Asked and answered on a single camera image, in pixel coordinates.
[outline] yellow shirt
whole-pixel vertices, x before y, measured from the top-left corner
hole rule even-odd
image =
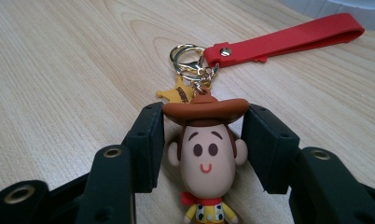
[[[187,210],[185,216],[192,219],[196,215],[196,220],[199,223],[220,223],[224,221],[225,215],[232,219],[236,214],[228,207],[225,203],[219,203],[216,205],[201,205],[193,204]]]

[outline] cartoon figure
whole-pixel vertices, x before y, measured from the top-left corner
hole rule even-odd
[[[169,103],[163,113],[183,126],[179,143],[171,143],[168,159],[180,166],[188,192],[182,203],[191,204],[184,218],[190,223],[225,223],[225,216],[238,223],[235,213],[222,202],[231,187],[236,165],[247,159],[247,147],[242,139],[234,140],[228,124],[240,118],[248,109],[244,99],[217,101],[207,95],[196,96],[190,104]]]

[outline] red bandana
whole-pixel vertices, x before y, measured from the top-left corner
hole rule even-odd
[[[216,199],[199,199],[189,192],[182,192],[181,203],[185,205],[192,205],[195,203],[202,204],[204,206],[216,205],[222,203],[222,198]]]

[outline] metal rivet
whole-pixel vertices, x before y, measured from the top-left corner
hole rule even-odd
[[[107,158],[114,158],[121,154],[120,148],[110,148],[106,152],[104,152],[104,156]]]
[[[327,161],[330,160],[329,154],[327,154],[325,151],[321,150],[313,150],[312,155],[319,160]]]
[[[220,50],[220,55],[223,57],[229,57],[231,55],[231,49],[223,48]]]
[[[31,185],[24,185],[12,190],[4,199],[5,203],[20,203],[30,198],[35,192]]]

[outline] black plastic arm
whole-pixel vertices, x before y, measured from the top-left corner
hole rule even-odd
[[[97,152],[88,174],[49,191],[23,181],[0,191],[0,224],[135,223],[135,193],[157,186],[163,103],[143,108],[121,145]]]
[[[296,134],[268,109],[250,105],[242,139],[264,190],[286,194],[291,187],[296,223],[375,223],[375,189],[358,183],[331,152],[300,150]]]

